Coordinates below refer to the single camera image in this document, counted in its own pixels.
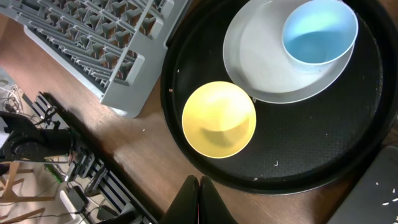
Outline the grey plate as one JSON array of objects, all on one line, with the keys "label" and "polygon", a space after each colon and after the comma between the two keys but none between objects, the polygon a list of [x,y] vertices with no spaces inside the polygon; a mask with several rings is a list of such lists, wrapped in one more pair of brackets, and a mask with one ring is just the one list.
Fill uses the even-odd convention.
[{"label": "grey plate", "polygon": [[311,98],[343,73],[354,46],[339,60],[304,70],[293,64],[282,46],[287,17],[308,0],[254,0],[234,16],[223,42],[223,60],[230,79],[257,100],[289,104]]}]

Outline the yellow bowl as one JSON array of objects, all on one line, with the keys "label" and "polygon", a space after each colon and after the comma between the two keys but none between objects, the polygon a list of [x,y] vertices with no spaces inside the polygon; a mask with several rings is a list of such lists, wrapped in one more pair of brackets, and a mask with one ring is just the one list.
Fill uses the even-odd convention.
[{"label": "yellow bowl", "polygon": [[182,129],[199,154],[224,159],[242,151],[256,130],[256,110],[249,95],[230,82],[197,88],[182,113]]}]

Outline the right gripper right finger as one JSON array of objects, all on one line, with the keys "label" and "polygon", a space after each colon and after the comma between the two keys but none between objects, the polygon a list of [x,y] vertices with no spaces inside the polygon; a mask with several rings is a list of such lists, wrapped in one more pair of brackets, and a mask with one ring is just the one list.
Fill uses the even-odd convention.
[{"label": "right gripper right finger", "polygon": [[198,216],[201,224],[238,224],[208,176],[201,178]]}]

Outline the blue cup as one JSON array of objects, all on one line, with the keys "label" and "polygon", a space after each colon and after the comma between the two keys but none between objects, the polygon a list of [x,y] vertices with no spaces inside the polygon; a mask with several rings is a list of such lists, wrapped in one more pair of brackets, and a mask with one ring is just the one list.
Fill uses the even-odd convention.
[{"label": "blue cup", "polygon": [[301,4],[287,17],[282,46],[290,61],[304,70],[325,67],[355,45],[357,15],[346,3],[314,0]]}]

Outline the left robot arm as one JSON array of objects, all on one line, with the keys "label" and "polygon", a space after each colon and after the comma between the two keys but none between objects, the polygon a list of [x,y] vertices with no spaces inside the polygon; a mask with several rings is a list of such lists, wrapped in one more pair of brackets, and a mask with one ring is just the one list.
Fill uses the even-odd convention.
[{"label": "left robot arm", "polygon": [[75,149],[76,137],[69,129],[38,129],[23,115],[1,112],[1,162],[42,162]]}]

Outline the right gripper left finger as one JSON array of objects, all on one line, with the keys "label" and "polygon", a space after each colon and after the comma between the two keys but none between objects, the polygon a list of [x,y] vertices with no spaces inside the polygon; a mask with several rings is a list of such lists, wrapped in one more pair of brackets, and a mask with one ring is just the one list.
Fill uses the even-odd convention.
[{"label": "right gripper left finger", "polygon": [[189,175],[159,224],[198,223],[199,189],[198,179],[194,175]]}]

